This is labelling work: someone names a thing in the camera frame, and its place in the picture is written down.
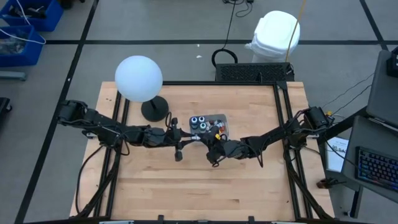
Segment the white spherical lamp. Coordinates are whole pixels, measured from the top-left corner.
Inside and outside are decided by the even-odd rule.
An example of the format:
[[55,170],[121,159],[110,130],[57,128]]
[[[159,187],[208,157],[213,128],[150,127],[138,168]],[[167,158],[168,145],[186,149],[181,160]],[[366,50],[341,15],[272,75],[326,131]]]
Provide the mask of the white spherical lamp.
[[160,121],[169,112],[167,101],[157,96],[163,84],[159,66],[145,56],[124,59],[116,69],[115,82],[118,91],[130,101],[143,102],[142,115],[148,121]]

